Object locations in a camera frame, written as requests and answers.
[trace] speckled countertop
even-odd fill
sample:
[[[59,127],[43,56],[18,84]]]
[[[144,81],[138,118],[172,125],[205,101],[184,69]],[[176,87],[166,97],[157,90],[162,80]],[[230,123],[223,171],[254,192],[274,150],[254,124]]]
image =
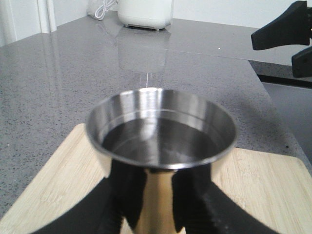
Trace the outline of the speckled countertop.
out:
[[[0,217],[96,102],[146,86],[220,103],[239,125],[238,147],[296,156],[311,172],[248,62],[287,65],[304,46],[258,53],[254,30],[175,19],[156,32],[124,28],[109,13],[1,47]]]

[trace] metal cup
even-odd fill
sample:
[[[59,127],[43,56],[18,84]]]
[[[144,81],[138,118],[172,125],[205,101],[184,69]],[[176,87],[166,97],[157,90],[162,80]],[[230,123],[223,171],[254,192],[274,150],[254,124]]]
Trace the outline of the metal cup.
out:
[[[237,139],[234,120],[219,105],[161,88],[103,100],[86,131],[135,234],[180,233],[192,213],[207,212],[211,174]]]

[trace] wooden cutting board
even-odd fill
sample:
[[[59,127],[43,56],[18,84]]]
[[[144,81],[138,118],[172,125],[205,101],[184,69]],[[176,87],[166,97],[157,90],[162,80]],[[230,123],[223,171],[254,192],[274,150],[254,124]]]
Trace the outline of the wooden cutting board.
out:
[[[81,201],[104,174],[84,124],[77,125],[0,221],[0,233],[26,234],[45,226]],[[301,160],[235,148],[213,181],[270,228],[311,233],[312,178]],[[131,233],[126,223],[122,233]]]

